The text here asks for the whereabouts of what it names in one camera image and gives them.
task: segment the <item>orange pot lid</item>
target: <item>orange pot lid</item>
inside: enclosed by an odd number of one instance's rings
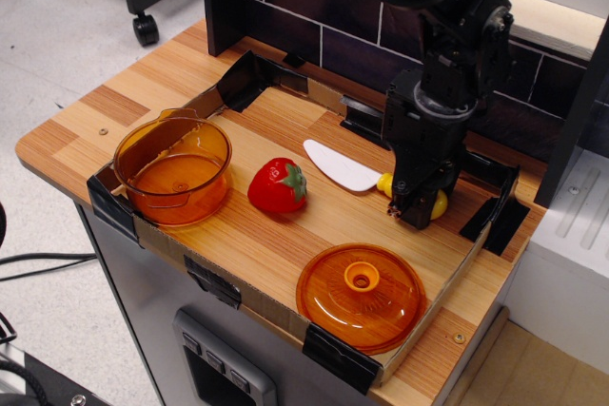
[[[426,308],[421,279],[401,257],[371,244],[325,250],[304,268],[299,312],[365,354],[400,346]]]

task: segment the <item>white knife blade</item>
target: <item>white knife blade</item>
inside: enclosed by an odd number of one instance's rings
[[[315,140],[305,140],[304,150],[308,157],[329,179],[353,192],[364,192],[377,185],[383,176],[340,152]]]

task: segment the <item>lid knob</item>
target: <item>lid knob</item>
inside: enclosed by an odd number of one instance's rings
[[[344,270],[344,282],[356,292],[370,292],[379,285],[379,270],[367,261],[354,261]]]

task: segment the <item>yellow knife handle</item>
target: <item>yellow knife handle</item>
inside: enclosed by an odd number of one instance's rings
[[[377,189],[384,192],[384,195],[391,198],[391,185],[393,184],[393,174],[384,173],[381,178],[377,181]]]
[[[391,185],[393,184],[393,174],[384,173],[381,175],[381,178],[377,181],[377,189],[381,192],[384,192],[384,195],[391,198]],[[434,207],[431,211],[431,220],[434,221],[443,215],[448,209],[448,197],[443,190],[438,191],[438,196],[436,197],[436,201],[434,203]]]

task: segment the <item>white stovetop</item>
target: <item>white stovetop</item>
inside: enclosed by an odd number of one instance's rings
[[[584,150],[550,205],[529,248],[609,288],[609,159]]]

